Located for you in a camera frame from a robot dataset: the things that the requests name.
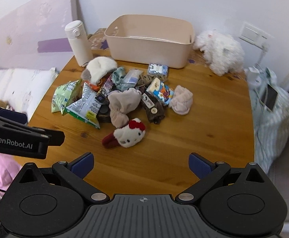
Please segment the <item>hello kitty plush clip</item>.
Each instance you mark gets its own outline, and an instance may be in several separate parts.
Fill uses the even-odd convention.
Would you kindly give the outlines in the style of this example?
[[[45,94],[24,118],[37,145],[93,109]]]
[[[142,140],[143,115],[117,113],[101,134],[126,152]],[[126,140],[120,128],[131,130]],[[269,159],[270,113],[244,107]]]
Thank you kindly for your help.
[[[105,148],[121,146],[129,148],[139,143],[145,136],[146,127],[138,118],[134,118],[122,128],[117,128],[102,140]]]

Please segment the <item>silver green chip bag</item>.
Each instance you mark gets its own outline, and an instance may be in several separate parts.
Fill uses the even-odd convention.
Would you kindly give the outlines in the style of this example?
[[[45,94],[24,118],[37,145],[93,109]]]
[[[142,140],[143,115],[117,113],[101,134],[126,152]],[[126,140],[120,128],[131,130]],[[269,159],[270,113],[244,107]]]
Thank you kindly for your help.
[[[97,93],[84,83],[81,99],[67,106],[66,112],[74,118],[100,129],[97,114],[102,103],[95,99],[96,95]]]

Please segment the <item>green snack bag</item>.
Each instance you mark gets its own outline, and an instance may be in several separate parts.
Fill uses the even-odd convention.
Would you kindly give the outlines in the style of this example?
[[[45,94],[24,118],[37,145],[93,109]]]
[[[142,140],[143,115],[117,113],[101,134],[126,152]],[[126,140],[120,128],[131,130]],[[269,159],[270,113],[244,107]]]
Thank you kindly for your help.
[[[82,79],[70,81],[58,86],[52,96],[51,112],[66,114],[66,107],[71,105],[80,97]]]

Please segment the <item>pink fluffy sock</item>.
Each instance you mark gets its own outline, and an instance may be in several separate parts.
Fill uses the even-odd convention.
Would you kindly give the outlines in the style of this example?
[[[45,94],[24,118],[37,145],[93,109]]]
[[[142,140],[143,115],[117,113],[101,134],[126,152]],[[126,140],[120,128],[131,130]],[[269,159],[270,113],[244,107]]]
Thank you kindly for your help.
[[[169,102],[169,108],[179,115],[186,115],[189,113],[193,104],[193,93],[187,88],[177,85],[172,99]]]

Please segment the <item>beige purple knit sock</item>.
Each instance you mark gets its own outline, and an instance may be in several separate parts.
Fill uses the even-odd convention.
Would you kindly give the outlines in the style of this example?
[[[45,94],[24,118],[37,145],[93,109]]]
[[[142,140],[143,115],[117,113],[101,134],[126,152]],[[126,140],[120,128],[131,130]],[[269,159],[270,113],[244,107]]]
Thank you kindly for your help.
[[[127,114],[138,107],[141,95],[140,90],[135,88],[123,92],[113,91],[108,95],[110,118],[114,127],[121,128],[128,123]]]

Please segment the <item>bear print tissue pack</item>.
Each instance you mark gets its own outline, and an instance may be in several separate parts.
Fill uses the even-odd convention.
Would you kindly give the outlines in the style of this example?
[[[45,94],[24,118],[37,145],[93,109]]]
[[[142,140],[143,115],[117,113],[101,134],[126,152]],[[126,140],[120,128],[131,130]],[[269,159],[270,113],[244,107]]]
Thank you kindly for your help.
[[[174,95],[174,91],[157,77],[150,83],[147,92],[158,99],[163,105],[169,105]]]

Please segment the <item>green plaid scrunchie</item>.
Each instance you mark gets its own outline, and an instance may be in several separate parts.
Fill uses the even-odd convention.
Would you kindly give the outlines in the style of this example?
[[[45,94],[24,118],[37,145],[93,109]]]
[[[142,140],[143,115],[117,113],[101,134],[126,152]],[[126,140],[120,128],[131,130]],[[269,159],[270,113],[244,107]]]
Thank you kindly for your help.
[[[123,79],[125,78],[126,71],[124,67],[119,67],[114,72],[112,72],[112,82],[115,88],[119,91],[127,90],[127,86],[123,83]]]

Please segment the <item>clear bag of cotton swabs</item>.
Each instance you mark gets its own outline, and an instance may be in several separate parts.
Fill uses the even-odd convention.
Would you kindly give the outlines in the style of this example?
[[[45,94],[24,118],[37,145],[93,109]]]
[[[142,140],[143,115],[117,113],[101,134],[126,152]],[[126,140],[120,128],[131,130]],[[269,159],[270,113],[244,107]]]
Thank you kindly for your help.
[[[140,76],[143,74],[142,70],[131,69],[123,78],[123,84],[137,84]]]

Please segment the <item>blue white tissue pack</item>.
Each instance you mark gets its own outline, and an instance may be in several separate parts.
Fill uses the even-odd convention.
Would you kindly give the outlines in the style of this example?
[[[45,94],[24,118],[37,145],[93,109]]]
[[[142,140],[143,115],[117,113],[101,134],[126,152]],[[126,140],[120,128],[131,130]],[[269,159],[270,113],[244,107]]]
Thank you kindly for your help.
[[[148,66],[148,75],[168,76],[169,67],[164,64],[150,63]]]

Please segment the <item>orange bear print box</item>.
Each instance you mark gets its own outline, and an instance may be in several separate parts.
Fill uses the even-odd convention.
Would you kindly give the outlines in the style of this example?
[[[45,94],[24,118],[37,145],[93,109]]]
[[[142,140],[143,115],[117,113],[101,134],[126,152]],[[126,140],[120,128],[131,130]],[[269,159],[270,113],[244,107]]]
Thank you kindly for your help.
[[[87,85],[95,92],[99,92],[105,82],[106,79],[101,79],[98,84],[91,84],[89,81],[86,81]]]

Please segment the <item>white pillow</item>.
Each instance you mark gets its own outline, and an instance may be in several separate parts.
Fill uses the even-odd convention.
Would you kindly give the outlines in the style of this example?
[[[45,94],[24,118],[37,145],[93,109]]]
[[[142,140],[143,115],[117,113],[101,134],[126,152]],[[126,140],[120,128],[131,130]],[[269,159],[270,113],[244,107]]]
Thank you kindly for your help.
[[[30,120],[57,76],[56,68],[0,70],[0,101],[7,102],[17,112],[25,113]]]

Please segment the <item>striped light blue cloth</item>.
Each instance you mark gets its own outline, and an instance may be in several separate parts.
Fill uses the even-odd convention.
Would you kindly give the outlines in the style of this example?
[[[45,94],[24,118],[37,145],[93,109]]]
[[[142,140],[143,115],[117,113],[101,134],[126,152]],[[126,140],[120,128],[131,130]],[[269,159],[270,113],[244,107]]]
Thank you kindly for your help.
[[[255,162],[268,173],[289,138],[289,93],[277,85],[276,74],[266,68],[260,73],[263,84],[260,89],[249,90],[255,136]],[[260,99],[266,85],[278,92],[273,112],[269,112]]]

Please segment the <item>lilac headboard panel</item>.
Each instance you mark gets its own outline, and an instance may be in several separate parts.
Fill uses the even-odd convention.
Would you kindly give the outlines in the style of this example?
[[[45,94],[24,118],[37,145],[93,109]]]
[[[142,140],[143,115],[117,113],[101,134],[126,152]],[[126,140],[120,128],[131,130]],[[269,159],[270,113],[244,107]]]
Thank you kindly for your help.
[[[31,0],[0,19],[0,69],[61,71],[73,56],[65,26],[77,0]]]

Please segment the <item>white charger plug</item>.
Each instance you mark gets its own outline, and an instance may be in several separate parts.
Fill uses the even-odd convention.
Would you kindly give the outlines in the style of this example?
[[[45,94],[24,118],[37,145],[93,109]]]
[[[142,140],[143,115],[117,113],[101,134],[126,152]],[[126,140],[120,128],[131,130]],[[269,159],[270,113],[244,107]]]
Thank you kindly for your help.
[[[260,76],[260,71],[256,67],[248,67],[244,69],[248,87],[251,90],[260,89],[263,84],[263,79]]]

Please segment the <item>white wall socket panel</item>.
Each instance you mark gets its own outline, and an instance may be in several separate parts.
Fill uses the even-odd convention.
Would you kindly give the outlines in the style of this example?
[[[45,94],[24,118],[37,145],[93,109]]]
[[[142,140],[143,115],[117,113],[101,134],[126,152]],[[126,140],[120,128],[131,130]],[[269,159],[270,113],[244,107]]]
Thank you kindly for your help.
[[[247,22],[243,23],[240,29],[239,38],[258,48],[269,48],[271,40],[273,39],[273,37],[265,31]]]

